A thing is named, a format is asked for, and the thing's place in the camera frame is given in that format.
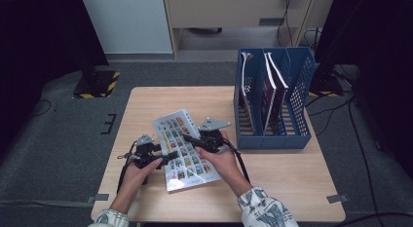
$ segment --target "gray floor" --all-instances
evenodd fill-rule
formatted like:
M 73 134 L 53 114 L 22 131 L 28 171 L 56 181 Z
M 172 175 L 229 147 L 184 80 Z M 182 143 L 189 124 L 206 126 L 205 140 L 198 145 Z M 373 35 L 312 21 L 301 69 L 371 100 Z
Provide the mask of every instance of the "gray floor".
M 224 28 L 219 34 L 185 30 L 178 59 L 153 56 L 111 60 L 111 66 L 120 70 L 121 76 L 108 98 L 71 98 L 80 72 L 50 82 L 44 88 L 43 100 L 39 101 L 8 160 L 0 168 L 0 226 L 87 226 L 92 222 L 92 208 L 86 199 L 98 191 L 131 89 L 234 85 L 238 48 L 276 47 L 276 33 L 275 28 Z M 357 72 L 351 65 L 339 68 L 352 75 Z M 391 152 L 376 149 L 374 137 L 354 103 L 350 104 L 352 115 L 349 104 L 333 111 L 331 118 L 332 111 L 319 113 L 351 99 L 351 88 L 341 83 L 346 91 L 343 96 L 317 100 L 308 97 L 308 103 L 316 101 L 307 110 L 315 132 L 319 133 L 317 139 L 337 192 L 350 199 L 343 203 L 346 221 L 376 212 L 372 191 L 380 213 L 412 214 L 412 179 Z M 107 131 L 104 123 L 111 120 L 108 114 L 117 115 L 115 124 L 110 134 L 101 134 Z M 371 187 L 368 175 L 371 175 Z M 46 201 L 53 203 L 39 205 Z M 411 217 L 397 214 L 381 219 L 384 226 L 412 226 L 413 223 Z M 334 226 L 337 223 L 299 224 Z M 377 217 L 372 217 L 349 226 L 380 224 Z

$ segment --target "sticker sheet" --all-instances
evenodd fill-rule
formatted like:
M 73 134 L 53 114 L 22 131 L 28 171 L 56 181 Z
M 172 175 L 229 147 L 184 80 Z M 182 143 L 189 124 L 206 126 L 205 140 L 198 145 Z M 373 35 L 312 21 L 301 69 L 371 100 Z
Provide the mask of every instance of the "sticker sheet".
M 177 151 L 179 155 L 165 166 L 168 191 L 221 179 L 213 165 L 202 158 L 191 143 L 184 140 L 184 133 L 200 138 L 200 133 L 186 109 L 156 119 L 153 126 L 160 140 L 162 153 L 167 155 Z

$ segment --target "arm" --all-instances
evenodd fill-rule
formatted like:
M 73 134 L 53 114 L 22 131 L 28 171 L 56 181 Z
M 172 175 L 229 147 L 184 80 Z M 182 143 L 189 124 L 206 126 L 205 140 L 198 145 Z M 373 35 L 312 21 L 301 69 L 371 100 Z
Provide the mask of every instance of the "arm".
M 222 135 L 228 139 L 226 132 Z M 278 200 L 270 198 L 261 187 L 253 187 L 237 166 L 234 152 L 223 149 L 217 153 L 208 153 L 203 148 L 196 148 L 198 153 L 209 160 L 222 179 L 238 198 L 243 210 L 244 226 L 298 226 L 289 210 Z
M 90 227 L 128 227 L 129 219 L 127 214 L 136 198 L 137 191 L 145 177 L 161 162 L 162 159 L 158 159 L 143 169 L 139 169 L 134 163 L 131 163 L 125 172 L 124 181 L 112 205 L 109 209 L 102 210 L 94 224 L 90 225 Z

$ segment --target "cabinet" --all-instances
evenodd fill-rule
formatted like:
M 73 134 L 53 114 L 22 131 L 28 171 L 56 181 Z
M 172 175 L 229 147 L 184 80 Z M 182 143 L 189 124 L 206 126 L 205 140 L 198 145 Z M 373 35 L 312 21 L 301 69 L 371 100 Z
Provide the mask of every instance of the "cabinet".
M 175 57 L 182 28 L 279 26 L 282 44 L 298 46 L 306 27 L 322 27 L 332 0 L 164 0 Z M 289 31 L 284 13 L 287 9 Z

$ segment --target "metal bracket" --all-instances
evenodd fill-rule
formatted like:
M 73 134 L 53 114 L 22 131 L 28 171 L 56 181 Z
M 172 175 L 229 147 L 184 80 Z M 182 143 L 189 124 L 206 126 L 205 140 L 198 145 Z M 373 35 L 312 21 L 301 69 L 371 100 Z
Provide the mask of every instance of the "metal bracket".
M 216 120 L 213 118 L 206 118 L 206 120 L 198 127 L 198 129 L 200 131 L 211 132 L 229 126 L 231 126 L 230 122 Z
M 154 138 L 152 138 L 148 134 L 144 134 L 143 136 L 141 136 L 140 138 L 137 139 L 137 141 L 134 143 L 134 146 L 145 145 L 145 144 L 153 142 L 153 141 L 155 141 Z

